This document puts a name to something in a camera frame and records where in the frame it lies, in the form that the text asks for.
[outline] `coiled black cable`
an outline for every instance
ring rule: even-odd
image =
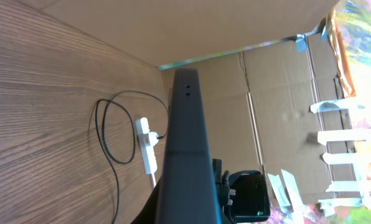
[[[118,195],[118,198],[117,198],[117,201],[116,201],[115,214],[114,214],[114,217],[113,217],[113,220],[112,220],[112,224],[115,224],[116,217],[118,216],[119,200],[120,200],[120,189],[119,189],[119,178],[118,178],[118,174],[115,171],[115,167],[112,164],[111,159],[113,161],[115,161],[116,163],[118,163],[118,164],[129,164],[134,159],[134,155],[136,154],[136,132],[134,131],[133,119],[131,118],[131,115],[130,115],[129,111],[126,110],[126,108],[124,106],[122,106],[119,103],[113,101],[117,96],[120,96],[123,93],[137,93],[137,94],[142,94],[142,95],[150,96],[150,97],[158,100],[165,107],[166,112],[169,115],[169,110],[167,109],[166,105],[163,103],[162,100],[160,100],[158,97],[156,97],[154,95],[151,95],[149,93],[145,93],[145,92],[142,92],[142,91],[138,91],[138,90],[120,91],[118,93],[115,93],[109,100],[107,100],[107,99],[99,99],[99,100],[97,100],[96,107],[95,107],[95,126],[96,126],[97,138],[98,138],[98,142],[100,143],[101,149],[103,150],[104,155],[105,155],[106,159],[108,160],[108,163],[110,164],[110,166],[112,168],[112,171],[113,171],[113,173],[115,175],[116,189],[117,189],[117,195]],[[102,124],[102,127],[101,127],[101,135],[100,135],[100,131],[98,130],[98,106],[100,105],[100,103],[102,101],[105,101],[106,102],[106,106],[105,106],[105,109],[104,109],[103,124]],[[125,161],[125,162],[119,161],[117,158],[115,158],[111,154],[110,150],[108,149],[108,145],[107,145],[106,139],[105,139],[106,112],[108,111],[108,107],[109,107],[109,105],[111,103],[114,104],[114,105],[116,105],[116,106],[118,106],[118,107],[120,107],[128,115],[128,117],[130,119],[130,123],[131,123],[131,128],[132,128],[132,132],[133,132],[133,151],[132,151],[132,155],[131,155],[130,159],[128,161]],[[167,134],[167,130],[166,130],[165,134],[163,136],[159,136],[158,139],[164,138],[166,136],[166,134]]]

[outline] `wood grain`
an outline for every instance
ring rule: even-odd
[[[0,1],[0,223],[111,223],[114,175],[90,117],[97,99],[141,90],[166,101],[160,71],[15,1]],[[163,133],[156,100],[120,97],[133,119]],[[107,140],[131,155],[126,114],[108,112]],[[160,176],[164,141],[156,149]],[[129,223],[152,191],[139,148],[115,165],[120,178],[117,223]]]

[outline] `white plug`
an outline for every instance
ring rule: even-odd
[[[149,131],[147,118],[136,120],[136,130],[138,142],[140,144],[141,155],[143,157],[144,168],[147,174],[151,174],[151,180],[155,187],[155,171],[157,170],[154,146],[158,143],[158,134]]]

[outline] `cardboard wall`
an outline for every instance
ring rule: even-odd
[[[152,65],[310,32],[338,0],[18,0]]]
[[[354,176],[349,165],[330,167],[321,159],[326,151],[347,152],[345,142],[324,147],[310,138],[343,125],[339,112],[309,112],[318,98],[337,99],[337,70],[327,40],[312,35],[308,45],[309,50],[298,52],[295,42],[282,42],[185,66],[199,70],[212,157],[223,159],[231,172],[263,166],[266,174],[278,175],[284,169],[295,176],[306,204],[356,196],[325,192],[331,180]],[[174,69],[162,76],[168,92]],[[270,182],[268,190],[277,205]]]

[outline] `power strip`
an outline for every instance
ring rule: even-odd
[[[153,187],[156,185],[155,171],[157,170],[154,146],[158,143],[158,134],[149,131],[147,118],[136,120],[136,130],[138,142],[140,144],[141,155],[143,157],[144,168],[147,174],[151,175]]]

